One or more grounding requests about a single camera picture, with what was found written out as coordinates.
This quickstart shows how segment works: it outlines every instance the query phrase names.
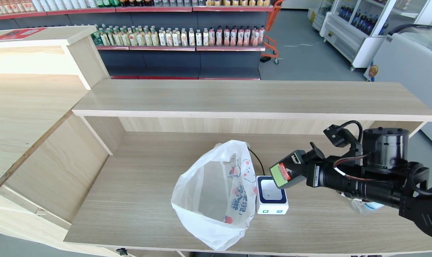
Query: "orange shopping cart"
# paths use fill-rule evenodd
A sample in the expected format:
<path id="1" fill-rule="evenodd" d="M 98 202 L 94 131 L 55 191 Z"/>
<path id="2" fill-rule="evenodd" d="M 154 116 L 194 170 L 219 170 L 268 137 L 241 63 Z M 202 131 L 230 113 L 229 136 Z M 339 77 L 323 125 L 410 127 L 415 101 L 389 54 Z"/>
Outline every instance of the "orange shopping cart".
<path id="1" fill-rule="evenodd" d="M 265 31 L 271 30 L 271 27 L 273 26 L 273 23 L 276 20 L 276 16 L 278 16 L 279 11 L 281 10 L 281 5 L 283 4 L 283 1 L 284 0 L 277 0 L 273 3 L 273 10 L 268 13 Z M 279 52 L 277 49 L 278 43 L 276 43 L 276 41 L 273 40 L 271 37 L 265 35 L 263 44 L 265 44 L 265 50 L 271 49 L 273 51 L 273 54 L 261 54 L 261 56 L 274 58 L 274 63 L 276 65 L 279 64 L 279 60 L 278 60 Z"/>

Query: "wooden panel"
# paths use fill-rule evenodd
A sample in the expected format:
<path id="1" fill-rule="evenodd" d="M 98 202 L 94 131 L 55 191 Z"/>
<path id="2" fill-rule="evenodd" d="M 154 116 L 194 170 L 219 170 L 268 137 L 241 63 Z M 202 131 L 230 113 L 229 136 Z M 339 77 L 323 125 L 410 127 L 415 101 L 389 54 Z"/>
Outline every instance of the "wooden panel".
<path id="1" fill-rule="evenodd" d="M 9 236 L 39 242 L 64 251 L 100 256 L 118 255 L 105 248 L 64 243 L 67 230 L 29 212 L 0 195 L 0 228 L 10 231 Z"/>
<path id="2" fill-rule="evenodd" d="M 90 90 L 101 79 L 110 78 L 100 54 L 89 36 L 62 48 L 67 56 L 74 60 L 74 65 L 77 66 L 77 75 L 86 89 Z"/>
<path id="3" fill-rule="evenodd" d="M 310 141 L 326 155 L 347 150 L 334 147 L 325 136 L 315 135 L 127 132 L 116 154 L 100 171 L 65 241 L 128 249 L 209 251 L 183 227 L 170 198 L 180 174 L 216 143 L 231 139 L 248 142 L 267 169 L 295 149 L 309 150 Z M 259 164 L 255 159 L 253 162 L 256 174 L 261 174 Z M 333 190 L 310 188 L 304 183 L 287 189 L 287 195 L 286 215 L 256 215 L 245 236 L 226 252 L 303 255 L 432 251 L 432 238 L 398 216 L 393 208 L 361 216 L 350 208 L 348 199 Z"/>
<path id="4" fill-rule="evenodd" d="M 418 121 L 377 121 L 371 124 L 371 127 L 397 127 L 410 131 L 410 137 L 414 136 L 426 122 Z"/>
<path id="5" fill-rule="evenodd" d="M 126 130 L 118 117 L 81 117 L 108 154 L 118 148 Z"/>
<path id="6" fill-rule="evenodd" d="M 246 133 L 323 135 L 332 124 L 340 125 L 347 120 L 284 120 L 284 119 L 203 119 L 203 118 L 156 118 L 120 117 L 126 131 L 130 132 L 187 132 L 187 133 Z M 364 128 L 372 121 L 361 121 Z M 348 126 L 358 135 L 358 128 Z"/>
<path id="7" fill-rule="evenodd" d="M 398 83 L 243 80 L 102 80 L 79 116 L 432 121 Z"/>
<path id="8" fill-rule="evenodd" d="M 0 75 L 0 185 L 86 92 L 77 76 Z"/>
<path id="9" fill-rule="evenodd" d="M 78 75 L 78 69 L 60 46 L 13 47 L 0 49 L 0 74 Z"/>
<path id="10" fill-rule="evenodd" d="M 107 156 L 82 120 L 72 115 L 5 185 L 71 223 Z"/>

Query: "plastic bag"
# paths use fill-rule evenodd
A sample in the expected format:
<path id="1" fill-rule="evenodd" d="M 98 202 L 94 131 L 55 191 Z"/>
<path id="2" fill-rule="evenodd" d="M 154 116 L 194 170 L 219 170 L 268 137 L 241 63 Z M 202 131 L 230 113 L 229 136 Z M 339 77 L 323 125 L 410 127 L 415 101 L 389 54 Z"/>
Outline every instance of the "plastic bag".
<path id="1" fill-rule="evenodd" d="M 231 140 L 201 156 L 173 190 L 184 227 L 216 251 L 234 245 L 255 214 L 255 172 L 245 142 Z"/>

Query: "wooden shelf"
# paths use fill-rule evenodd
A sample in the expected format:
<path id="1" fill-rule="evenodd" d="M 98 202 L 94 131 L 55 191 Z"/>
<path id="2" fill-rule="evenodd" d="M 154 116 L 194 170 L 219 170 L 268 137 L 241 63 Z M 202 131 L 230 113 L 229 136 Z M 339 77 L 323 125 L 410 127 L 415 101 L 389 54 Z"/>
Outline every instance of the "wooden shelf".
<path id="1" fill-rule="evenodd" d="M 432 121 L 432 111 L 425 104 L 400 84 L 386 82 L 101 80 L 73 112 L 118 117 Z"/>
<path id="2" fill-rule="evenodd" d="M 326 155 L 345 152 L 323 135 L 126 132 L 100 171 L 64 241 L 211 251 L 182 226 L 170 199 L 183 172 L 215 144 L 231 139 L 249 142 L 267 174 L 268 167 L 292 150 L 308 150 L 310 141 Z M 254 158 L 253 163 L 260 175 Z M 393 208 L 381 208 L 366 218 L 351 210 L 348 199 L 335 191 L 310 188 L 304 183 L 287 189 L 287 195 L 286 215 L 256 214 L 245 236 L 225 253 L 387 254 L 432 249 L 432 238 L 399 217 Z"/>

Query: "gray floor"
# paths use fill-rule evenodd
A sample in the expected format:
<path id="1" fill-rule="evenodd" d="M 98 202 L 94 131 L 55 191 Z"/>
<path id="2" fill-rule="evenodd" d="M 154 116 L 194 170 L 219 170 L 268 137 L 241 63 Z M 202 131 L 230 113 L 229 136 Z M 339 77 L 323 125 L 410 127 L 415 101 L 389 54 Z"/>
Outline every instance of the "gray floor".
<path id="1" fill-rule="evenodd" d="M 275 65 L 272 61 L 260 63 L 262 79 L 363 81 L 364 70 L 349 71 L 349 62 L 329 44 L 321 42 L 322 38 L 312 29 L 306 16 L 305 11 L 283 10 L 279 13 L 268 35 L 277 41 L 282 59 L 279 65 Z M 299 44 L 314 45 L 285 46 Z M 417 133 L 410 140 L 408 156 L 410 161 L 421 162 L 430 168 L 430 186 L 432 186 L 432 142 L 423 133 Z M 0 235 L 0 256 L 90 257 L 91 255 L 64 252 L 43 244 Z M 432 257 L 432 253 L 402 256 Z"/>

